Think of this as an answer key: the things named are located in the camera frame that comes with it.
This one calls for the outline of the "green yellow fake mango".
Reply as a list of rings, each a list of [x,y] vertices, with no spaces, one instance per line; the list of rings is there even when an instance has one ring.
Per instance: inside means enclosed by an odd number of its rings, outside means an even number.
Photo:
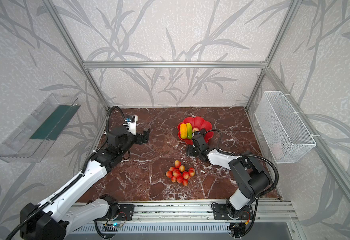
[[[186,126],[187,126],[187,139],[191,140],[193,137],[193,127],[191,123],[186,123]]]

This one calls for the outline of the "fake red grape bunch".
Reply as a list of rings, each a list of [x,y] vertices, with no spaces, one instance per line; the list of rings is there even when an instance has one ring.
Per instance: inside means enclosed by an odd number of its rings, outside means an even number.
[[[181,161],[176,160],[174,165],[165,173],[165,176],[169,178],[172,183],[182,184],[186,187],[195,173],[196,170],[193,167],[186,168]]]

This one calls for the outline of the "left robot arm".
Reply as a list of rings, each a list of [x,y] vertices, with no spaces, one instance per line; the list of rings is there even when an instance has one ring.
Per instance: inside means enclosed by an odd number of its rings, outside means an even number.
[[[24,240],[63,240],[72,231],[86,223],[103,218],[114,218],[118,203],[108,195],[102,196],[88,208],[70,214],[71,206],[98,180],[110,173],[130,153],[133,145],[149,142],[150,129],[137,133],[136,115],[122,115],[122,126],[110,129],[110,116],[118,106],[109,108],[106,118],[105,142],[85,160],[82,169],[65,185],[39,204],[27,204],[20,214],[20,223],[9,233],[11,240],[16,233]]]

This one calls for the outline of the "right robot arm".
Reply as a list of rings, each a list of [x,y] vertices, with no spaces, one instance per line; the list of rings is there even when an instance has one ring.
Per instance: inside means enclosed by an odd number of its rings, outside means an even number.
[[[188,155],[232,172],[238,189],[227,199],[226,209],[234,217],[245,207],[250,207],[253,202],[258,204],[260,197],[276,188],[279,183],[279,171],[270,160],[251,152],[230,153],[219,147],[210,147],[204,136],[212,132],[221,131],[212,129],[192,134],[193,144],[188,147]]]

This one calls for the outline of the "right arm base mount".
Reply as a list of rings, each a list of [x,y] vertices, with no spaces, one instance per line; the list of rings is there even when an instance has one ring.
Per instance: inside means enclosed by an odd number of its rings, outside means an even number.
[[[253,209],[250,206],[244,206],[240,210],[236,210],[230,204],[211,203],[211,208],[214,214],[214,220],[239,220],[249,221],[253,217]]]

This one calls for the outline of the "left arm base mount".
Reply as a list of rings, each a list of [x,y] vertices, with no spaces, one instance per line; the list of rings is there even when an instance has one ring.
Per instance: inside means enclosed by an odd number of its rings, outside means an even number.
[[[134,214],[134,205],[118,205],[110,207],[107,214],[103,217],[104,220],[110,221],[131,221]]]

